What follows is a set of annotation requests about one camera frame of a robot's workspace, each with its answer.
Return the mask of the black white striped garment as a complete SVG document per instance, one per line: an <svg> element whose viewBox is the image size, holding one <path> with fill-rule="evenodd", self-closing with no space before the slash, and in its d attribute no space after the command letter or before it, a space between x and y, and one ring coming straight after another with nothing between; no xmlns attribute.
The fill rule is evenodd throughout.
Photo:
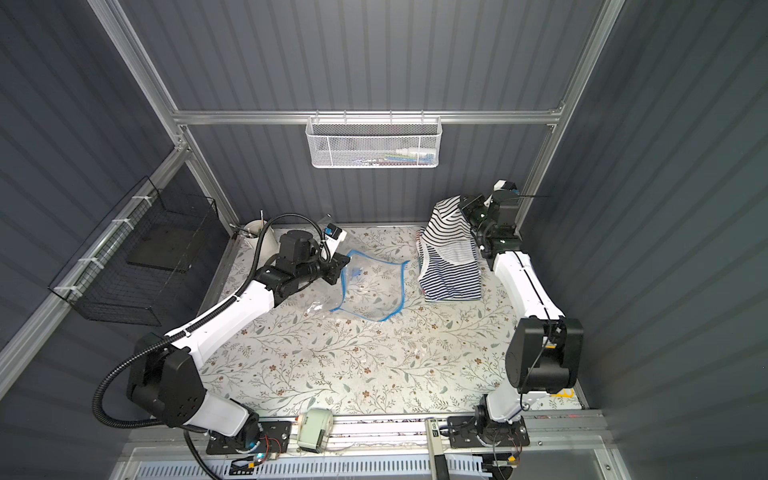
<svg viewBox="0 0 768 480"><path fill-rule="evenodd" d="M461 196L441 200L435 204L420 242L443 261L452 265L465 265L477 261L477 252L459 204Z"/></svg>

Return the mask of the clear vacuum bag blue zip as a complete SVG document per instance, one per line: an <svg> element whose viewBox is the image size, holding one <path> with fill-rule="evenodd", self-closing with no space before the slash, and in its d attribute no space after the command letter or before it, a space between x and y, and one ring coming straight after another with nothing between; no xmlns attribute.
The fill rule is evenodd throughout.
<svg viewBox="0 0 768 480"><path fill-rule="evenodd" d="M350 257L335 285L313 283L302 304L314 319L385 322L404 308L407 260L393 260L376 253L359 235L349 234L338 252ZM353 270L362 276L350 278Z"/></svg>

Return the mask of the blue white striped garment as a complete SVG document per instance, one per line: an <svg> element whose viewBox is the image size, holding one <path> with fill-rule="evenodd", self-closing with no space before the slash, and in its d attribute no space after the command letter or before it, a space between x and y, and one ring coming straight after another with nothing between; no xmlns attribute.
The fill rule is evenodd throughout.
<svg viewBox="0 0 768 480"><path fill-rule="evenodd" d="M434 247L417 242L418 283L430 302L476 301L482 297L479 260L471 240Z"/></svg>

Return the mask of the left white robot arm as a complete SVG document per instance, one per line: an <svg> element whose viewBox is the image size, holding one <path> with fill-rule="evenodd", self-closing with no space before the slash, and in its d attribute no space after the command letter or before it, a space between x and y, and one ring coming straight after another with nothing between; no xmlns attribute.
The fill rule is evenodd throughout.
<svg viewBox="0 0 768 480"><path fill-rule="evenodd" d="M258 415L240 403L209 392L200 369L237 333L259 316L322 279L335 284L350 258L337 252L347 232L331 223L315 241L303 230L290 230L279 249L244 284L199 317L171 331L179 339L149 353L130 367L127 398L168 427L194 427L227 437L254 436Z"/></svg>

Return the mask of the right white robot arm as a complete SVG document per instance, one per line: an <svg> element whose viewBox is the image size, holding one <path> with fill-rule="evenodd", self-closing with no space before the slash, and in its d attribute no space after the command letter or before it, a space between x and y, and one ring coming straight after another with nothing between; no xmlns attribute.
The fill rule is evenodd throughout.
<svg viewBox="0 0 768 480"><path fill-rule="evenodd" d="M519 200L512 188L496 190L490 197L463 197L458 204L481 257L520 319L504 358L506 379L483 396L470 420L449 419L449 437L456 448L478 443L521 450L527 444L523 414L577 382L584 329L550 299L522 250L514 223Z"/></svg>

